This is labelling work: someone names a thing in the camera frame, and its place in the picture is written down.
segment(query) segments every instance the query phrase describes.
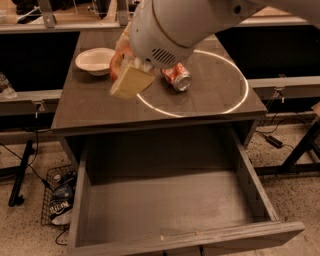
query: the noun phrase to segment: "open drawer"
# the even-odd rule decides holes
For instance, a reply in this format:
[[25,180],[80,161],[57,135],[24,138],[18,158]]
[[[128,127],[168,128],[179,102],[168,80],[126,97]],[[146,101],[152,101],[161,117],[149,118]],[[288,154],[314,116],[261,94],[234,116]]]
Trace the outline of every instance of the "open drawer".
[[68,253],[211,256],[303,229],[279,221],[231,124],[107,133],[87,137]]

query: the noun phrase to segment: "red soda can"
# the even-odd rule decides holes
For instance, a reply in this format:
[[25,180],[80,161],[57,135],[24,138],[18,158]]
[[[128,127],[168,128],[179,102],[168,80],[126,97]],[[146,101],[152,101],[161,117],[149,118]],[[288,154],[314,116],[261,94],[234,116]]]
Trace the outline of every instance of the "red soda can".
[[161,69],[161,74],[178,92],[187,90],[191,84],[191,75],[181,63],[169,69]]

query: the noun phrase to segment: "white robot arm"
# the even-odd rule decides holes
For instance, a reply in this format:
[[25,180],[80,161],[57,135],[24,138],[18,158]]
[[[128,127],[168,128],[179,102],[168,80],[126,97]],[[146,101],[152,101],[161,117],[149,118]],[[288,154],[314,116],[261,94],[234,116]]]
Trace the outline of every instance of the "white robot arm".
[[320,27],[318,0],[144,0],[132,19],[130,46],[140,59],[169,68],[189,57],[204,38],[234,27],[265,6]]

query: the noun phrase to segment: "white bowl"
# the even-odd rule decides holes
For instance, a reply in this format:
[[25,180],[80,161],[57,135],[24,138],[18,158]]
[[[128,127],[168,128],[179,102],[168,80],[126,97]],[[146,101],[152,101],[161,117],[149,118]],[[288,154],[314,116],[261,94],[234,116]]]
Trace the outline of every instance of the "white bowl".
[[110,60],[115,51],[109,48],[94,48],[80,53],[76,58],[76,66],[94,76],[109,73]]

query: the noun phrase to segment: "floor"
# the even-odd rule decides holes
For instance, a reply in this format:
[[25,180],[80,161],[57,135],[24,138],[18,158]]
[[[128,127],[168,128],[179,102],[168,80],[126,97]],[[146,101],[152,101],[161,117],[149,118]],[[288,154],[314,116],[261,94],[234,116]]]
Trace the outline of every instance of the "floor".
[[[275,149],[255,133],[247,149],[253,165],[259,167],[281,164],[292,151],[291,147],[300,141],[308,127],[300,123],[280,125],[273,136],[286,144],[281,149]],[[275,125],[260,126],[258,130],[272,131],[274,128],[276,128]],[[0,133],[0,142],[20,156],[24,151],[23,143],[27,139],[35,140],[35,135],[26,132]],[[317,161],[314,155],[305,154],[299,163],[311,161]],[[17,164],[19,164],[19,159],[4,147],[0,147],[0,168]],[[38,155],[32,164],[38,174],[45,178],[48,170],[69,164],[69,160],[55,138],[50,133],[40,133]],[[261,181],[281,220],[283,222],[303,221],[306,230],[282,247],[235,255],[320,255],[319,173],[262,176]],[[43,184],[28,168],[21,189],[25,202],[21,206],[9,207],[7,204],[12,184],[13,181],[0,183],[0,255],[54,256],[65,254],[66,246],[57,245],[55,242],[61,230],[41,225]],[[63,234],[58,242],[67,243],[67,235],[68,232]]]

